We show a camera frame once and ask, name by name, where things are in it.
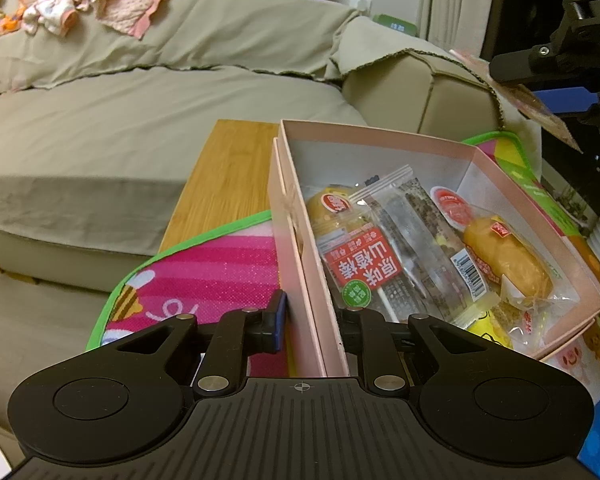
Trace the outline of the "colourful cartoon play mat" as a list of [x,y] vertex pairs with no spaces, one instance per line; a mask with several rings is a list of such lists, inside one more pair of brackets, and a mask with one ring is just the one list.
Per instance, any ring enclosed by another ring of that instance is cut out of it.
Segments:
[[[471,146],[544,212],[543,188],[512,134],[484,134]],[[179,314],[215,323],[228,311],[264,306],[276,289],[286,292],[270,207],[132,272],[111,293],[88,345],[101,356],[115,352],[116,341]],[[478,385],[427,388],[418,405],[375,396],[344,347],[346,376],[297,372],[286,295],[282,351],[255,356],[256,374],[229,396],[197,399],[189,387],[193,405],[171,437],[107,466],[106,477],[600,479],[600,400],[564,370],[476,336],[486,346]]]

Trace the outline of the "red round jelly cup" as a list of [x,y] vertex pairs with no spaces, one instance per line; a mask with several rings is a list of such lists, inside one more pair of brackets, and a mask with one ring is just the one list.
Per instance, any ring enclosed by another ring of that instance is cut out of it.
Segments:
[[434,186],[429,192],[431,200],[452,228],[464,232],[474,220],[471,206],[457,192],[444,186]]

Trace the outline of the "pink box lid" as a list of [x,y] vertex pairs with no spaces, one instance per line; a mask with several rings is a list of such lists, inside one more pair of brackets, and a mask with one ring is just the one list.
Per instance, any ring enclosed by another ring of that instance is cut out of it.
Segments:
[[462,61],[470,70],[488,82],[496,91],[524,116],[534,120],[544,130],[559,141],[581,153],[582,150],[573,139],[566,124],[554,115],[550,109],[523,84],[500,84],[490,75],[489,63],[467,52],[451,50],[452,55]]

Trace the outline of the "dark seed bar packet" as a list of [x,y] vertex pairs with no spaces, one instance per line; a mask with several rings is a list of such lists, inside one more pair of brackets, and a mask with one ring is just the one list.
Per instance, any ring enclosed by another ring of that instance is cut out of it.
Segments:
[[388,238],[416,304],[430,314],[463,324],[462,315],[480,315],[498,299],[410,166],[367,181],[351,200]]

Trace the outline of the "beige sofa with cover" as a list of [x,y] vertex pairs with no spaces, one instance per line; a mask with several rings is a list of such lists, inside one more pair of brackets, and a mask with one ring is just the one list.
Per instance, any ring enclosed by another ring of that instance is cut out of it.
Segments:
[[142,39],[83,15],[0,38],[0,272],[112,289],[153,255],[221,119],[451,140],[541,131],[429,42],[322,0],[168,0]]

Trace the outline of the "yellow snack bar packet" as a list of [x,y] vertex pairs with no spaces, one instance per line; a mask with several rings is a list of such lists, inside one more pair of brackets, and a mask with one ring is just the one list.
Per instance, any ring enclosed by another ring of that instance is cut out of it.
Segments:
[[531,354],[538,339],[536,302],[487,292],[452,318],[453,324],[494,344]]

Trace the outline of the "pink cardboard box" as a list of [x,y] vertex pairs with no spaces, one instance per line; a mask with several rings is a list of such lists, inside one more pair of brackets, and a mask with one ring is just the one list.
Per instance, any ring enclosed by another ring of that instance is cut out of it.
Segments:
[[557,352],[594,322],[600,313],[600,271],[592,252],[560,232],[480,148],[416,133],[284,120],[273,142],[268,196],[299,374],[349,373],[302,186],[354,185],[403,165],[414,169],[425,188],[452,188],[469,203],[503,216],[572,286],[577,302],[548,331],[538,358]]

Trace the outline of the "red hawthorn stick packet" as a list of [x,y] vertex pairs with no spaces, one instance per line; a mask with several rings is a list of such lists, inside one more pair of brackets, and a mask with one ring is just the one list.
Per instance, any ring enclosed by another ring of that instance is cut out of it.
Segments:
[[338,226],[316,242],[337,308],[374,310],[390,323],[405,323],[412,314],[425,311],[419,292],[377,226]]

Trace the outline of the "yellow bread roll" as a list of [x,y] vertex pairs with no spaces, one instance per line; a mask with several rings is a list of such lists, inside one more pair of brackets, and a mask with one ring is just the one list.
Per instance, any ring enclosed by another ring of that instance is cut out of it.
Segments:
[[368,221],[350,201],[354,189],[326,186],[306,201],[306,212],[317,240],[337,237],[362,229]]

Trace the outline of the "green digital clock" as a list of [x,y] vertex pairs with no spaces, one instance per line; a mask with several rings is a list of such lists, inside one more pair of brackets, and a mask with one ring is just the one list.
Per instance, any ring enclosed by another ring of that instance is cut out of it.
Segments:
[[373,16],[373,21],[381,26],[385,26],[396,32],[402,32],[402,34],[408,36],[416,37],[418,34],[418,29],[415,24],[389,14],[375,14]]

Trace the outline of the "white wall socket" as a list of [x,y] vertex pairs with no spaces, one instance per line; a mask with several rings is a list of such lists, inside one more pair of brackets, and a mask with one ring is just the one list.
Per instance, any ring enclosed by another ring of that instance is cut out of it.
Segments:
[[364,15],[370,15],[372,4],[372,0],[349,0],[349,6]]

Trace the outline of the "beige curtain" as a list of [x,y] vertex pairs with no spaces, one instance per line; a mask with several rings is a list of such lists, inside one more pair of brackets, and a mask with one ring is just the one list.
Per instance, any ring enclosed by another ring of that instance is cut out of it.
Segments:
[[419,37],[444,50],[478,55],[486,38],[492,0],[420,0]]

